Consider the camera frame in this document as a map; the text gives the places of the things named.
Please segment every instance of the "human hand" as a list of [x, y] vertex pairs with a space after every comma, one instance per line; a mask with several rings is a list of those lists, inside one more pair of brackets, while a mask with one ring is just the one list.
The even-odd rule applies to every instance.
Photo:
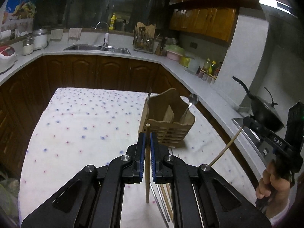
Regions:
[[265, 214], [267, 218], [272, 218], [283, 211], [288, 203], [290, 191], [290, 182], [277, 175], [274, 161], [271, 161], [267, 165], [266, 170], [264, 170], [263, 177], [260, 179], [259, 186], [256, 188], [256, 197], [262, 199], [263, 197], [270, 196], [271, 185], [277, 190], [277, 193], [267, 206]]

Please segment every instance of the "stainless steel sink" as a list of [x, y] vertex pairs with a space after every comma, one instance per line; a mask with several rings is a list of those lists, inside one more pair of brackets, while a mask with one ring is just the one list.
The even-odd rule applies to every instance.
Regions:
[[113, 46], [105, 47], [103, 45], [72, 45], [64, 50], [98, 50], [130, 55], [130, 51], [127, 48], [118, 48]]

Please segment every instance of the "wooden cutlery basket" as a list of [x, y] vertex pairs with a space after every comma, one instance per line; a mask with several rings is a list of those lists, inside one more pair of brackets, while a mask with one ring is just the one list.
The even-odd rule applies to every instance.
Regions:
[[188, 104], [179, 96], [175, 88], [146, 99], [139, 124], [140, 132], [150, 124], [151, 132], [156, 132], [158, 142], [168, 147], [178, 147], [195, 122], [195, 116], [188, 110], [182, 123], [181, 117]]

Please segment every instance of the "silver bolt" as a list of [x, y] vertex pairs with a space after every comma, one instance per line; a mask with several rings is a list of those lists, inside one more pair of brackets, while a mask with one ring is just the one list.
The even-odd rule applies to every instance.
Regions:
[[129, 161], [131, 159], [131, 157], [129, 155], [122, 155], [120, 158], [122, 161]]
[[87, 172], [87, 173], [90, 173], [90, 172], [92, 172], [94, 170], [94, 165], [87, 165], [86, 167], [85, 167], [85, 171]]
[[211, 169], [211, 167], [208, 164], [202, 164], [201, 165], [201, 169], [203, 171], [209, 171]]
[[173, 155], [170, 155], [170, 154], [169, 154], [169, 155], [166, 155], [166, 156], [165, 156], [165, 160], [166, 160], [166, 161], [173, 161], [173, 160], [174, 160], [174, 156], [173, 156]]

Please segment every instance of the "tablecloth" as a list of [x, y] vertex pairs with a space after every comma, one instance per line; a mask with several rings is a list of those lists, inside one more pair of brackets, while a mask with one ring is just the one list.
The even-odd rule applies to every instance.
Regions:
[[[146, 96], [129, 91], [58, 88], [34, 129], [25, 155], [20, 222], [84, 166], [101, 167], [125, 154], [127, 147], [137, 142]], [[185, 146], [173, 149], [173, 154], [187, 164], [208, 164], [225, 143], [195, 106], [190, 111], [196, 121], [184, 139]], [[255, 202], [253, 186], [229, 150], [213, 168]], [[125, 185], [120, 227], [165, 227], [152, 193], [150, 203], [145, 202], [144, 180]]]

